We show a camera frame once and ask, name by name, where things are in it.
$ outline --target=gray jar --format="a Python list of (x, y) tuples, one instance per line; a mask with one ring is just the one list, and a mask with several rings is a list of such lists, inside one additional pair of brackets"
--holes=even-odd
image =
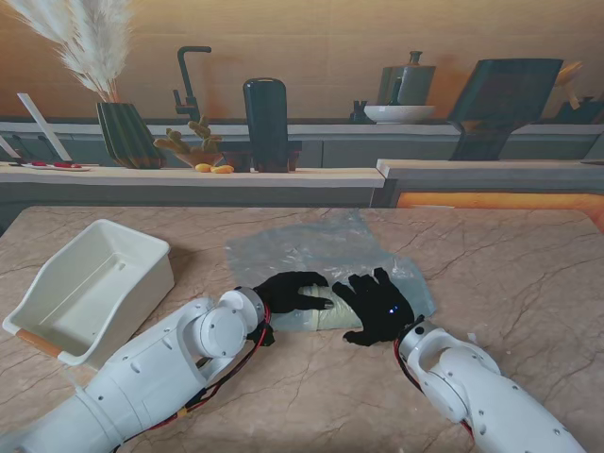
[(403, 66), (389, 66), (382, 70), (377, 104), (384, 106), (388, 104), (394, 83), (398, 77), (402, 82), (398, 92), (398, 104), (401, 106), (424, 106), (428, 99), (428, 92), (434, 77), (436, 66), (422, 66), (419, 58), (422, 52), (413, 50), (410, 52), (409, 63)]

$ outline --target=white stick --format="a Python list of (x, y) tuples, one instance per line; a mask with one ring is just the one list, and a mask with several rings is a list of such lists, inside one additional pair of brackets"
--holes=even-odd
[(8, 144), (8, 142), (5, 140), (5, 138), (2, 137), (1, 135), (0, 135), (0, 146), (2, 146), (4, 148), (4, 150), (8, 153), (8, 155), (11, 156), (12, 158), (17, 159), (17, 160), (22, 160), (21, 156), (19, 156), (19, 154), (14, 149), (12, 149), (12, 146), (10, 146)]
[(26, 92), (18, 92), (17, 95), (19, 96), (19, 99), (21, 99), (21, 102), (23, 102), (23, 105), (29, 110), (31, 116), (34, 117), (34, 120), (36, 120), (36, 123), (38, 123), (38, 126), (40, 127), (48, 141), (53, 145), (60, 158), (68, 162), (73, 162), (74, 160), (71, 158), (71, 156), (63, 146), (63, 143), (61, 143), (60, 140), (57, 138), (57, 135), (50, 128), (50, 125), (46, 123), (46, 120), (34, 104), (34, 101), (32, 101), (31, 97), (29, 97), (29, 94), (27, 94)]

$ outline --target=white plastic basket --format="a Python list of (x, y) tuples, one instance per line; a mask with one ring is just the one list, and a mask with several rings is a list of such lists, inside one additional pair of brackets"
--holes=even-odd
[(3, 327), (68, 365), (99, 369), (174, 286), (169, 251), (97, 220), (44, 264)]

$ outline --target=yellow fruit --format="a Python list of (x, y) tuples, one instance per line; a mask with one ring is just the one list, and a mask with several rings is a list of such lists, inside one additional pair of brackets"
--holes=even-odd
[(211, 167), (212, 173), (233, 173), (235, 169), (230, 165), (221, 165), (220, 167)]
[(195, 170), (199, 173), (209, 173), (212, 171), (211, 165), (207, 165), (206, 163), (198, 163), (195, 165)]

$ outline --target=dark green vase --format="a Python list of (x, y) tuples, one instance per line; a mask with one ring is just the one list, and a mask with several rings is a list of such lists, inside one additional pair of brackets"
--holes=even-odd
[(99, 102), (98, 121), (109, 156), (126, 168), (159, 169), (166, 158), (153, 145), (153, 136), (132, 104)]

